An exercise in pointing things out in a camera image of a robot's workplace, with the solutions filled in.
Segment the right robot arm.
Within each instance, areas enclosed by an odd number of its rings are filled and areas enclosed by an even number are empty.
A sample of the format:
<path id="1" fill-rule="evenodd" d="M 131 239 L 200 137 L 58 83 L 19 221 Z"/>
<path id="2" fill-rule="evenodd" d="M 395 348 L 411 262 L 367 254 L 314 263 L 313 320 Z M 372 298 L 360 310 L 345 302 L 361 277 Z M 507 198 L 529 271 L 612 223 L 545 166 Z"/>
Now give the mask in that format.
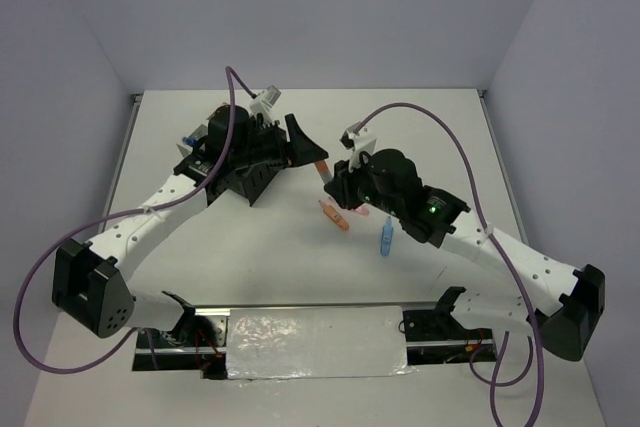
<path id="1" fill-rule="evenodd" d="M 417 242 L 465 258 L 526 290 L 491 296 L 466 286 L 448 288 L 434 316 L 442 336 L 457 338 L 466 329 L 524 335 L 538 330 L 546 351 L 567 361 L 582 359 L 605 309 L 605 275 L 597 267 L 558 262 L 483 226 L 465 201 L 424 184 L 414 162 L 396 149 L 366 154 L 357 167 L 337 162 L 324 190 L 342 208 L 377 208 Z"/>

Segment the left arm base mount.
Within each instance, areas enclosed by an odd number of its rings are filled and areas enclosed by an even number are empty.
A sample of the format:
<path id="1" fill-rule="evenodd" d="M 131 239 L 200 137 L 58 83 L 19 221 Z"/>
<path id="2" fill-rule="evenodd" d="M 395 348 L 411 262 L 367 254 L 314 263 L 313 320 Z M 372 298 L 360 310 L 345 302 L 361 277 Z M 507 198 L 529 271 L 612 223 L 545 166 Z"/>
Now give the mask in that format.
<path id="1" fill-rule="evenodd" d="M 179 333 L 146 329 L 137 334 L 133 372 L 195 372 L 226 380 L 228 315 L 195 315 Z"/>

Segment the blue utility knife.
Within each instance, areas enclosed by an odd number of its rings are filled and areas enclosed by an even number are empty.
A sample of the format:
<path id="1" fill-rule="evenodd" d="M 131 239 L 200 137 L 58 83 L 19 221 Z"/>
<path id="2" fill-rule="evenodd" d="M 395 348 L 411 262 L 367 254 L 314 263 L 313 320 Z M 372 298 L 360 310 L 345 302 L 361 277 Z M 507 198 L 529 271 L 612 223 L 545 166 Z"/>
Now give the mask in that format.
<path id="1" fill-rule="evenodd" d="M 392 221 L 392 218 L 388 216 L 382 227 L 381 236 L 380 236 L 379 251 L 382 257 L 388 257 L 390 255 L 393 236 L 394 236 L 393 221 Z"/>

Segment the orange cap highlighter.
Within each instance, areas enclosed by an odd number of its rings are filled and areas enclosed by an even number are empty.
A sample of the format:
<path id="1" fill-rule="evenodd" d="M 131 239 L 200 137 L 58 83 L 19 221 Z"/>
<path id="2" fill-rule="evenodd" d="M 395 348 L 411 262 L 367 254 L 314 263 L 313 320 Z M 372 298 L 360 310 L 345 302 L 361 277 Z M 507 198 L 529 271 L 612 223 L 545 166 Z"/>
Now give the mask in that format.
<path id="1" fill-rule="evenodd" d="M 331 171 L 325 161 L 318 161 L 314 163 L 314 166 L 322 179 L 324 184 L 328 184 L 332 180 Z"/>

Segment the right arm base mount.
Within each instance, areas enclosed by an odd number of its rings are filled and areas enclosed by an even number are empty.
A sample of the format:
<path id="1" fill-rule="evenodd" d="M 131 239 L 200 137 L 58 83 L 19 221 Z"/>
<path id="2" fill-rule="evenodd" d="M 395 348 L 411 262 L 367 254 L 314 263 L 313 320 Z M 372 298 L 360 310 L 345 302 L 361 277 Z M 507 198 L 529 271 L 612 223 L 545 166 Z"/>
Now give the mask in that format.
<path id="1" fill-rule="evenodd" d="M 494 362 L 496 351 L 491 330 L 467 330 L 450 315 L 435 309 L 402 311 L 398 330 L 405 337 L 409 366 Z"/>

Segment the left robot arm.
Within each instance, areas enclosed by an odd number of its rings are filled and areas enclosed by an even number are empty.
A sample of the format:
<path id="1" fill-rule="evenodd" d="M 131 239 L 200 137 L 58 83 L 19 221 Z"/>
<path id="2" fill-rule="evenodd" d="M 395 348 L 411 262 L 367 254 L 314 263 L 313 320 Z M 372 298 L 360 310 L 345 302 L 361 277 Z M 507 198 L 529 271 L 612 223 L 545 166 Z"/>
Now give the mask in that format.
<path id="1" fill-rule="evenodd" d="M 136 269 L 225 191 L 255 202 L 279 171 L 327 157 L 292 114 L 279 125 L 242 107 L 220 106 L 193 132 L 172 175 L 133 215 L 85 243 L 70 239 L 57 249 L 53 303 L 99 338 L 142 327 L 159 330 L 175 346 L 189 343 L 195 307 L 167 290 L 130 290 Z"/>

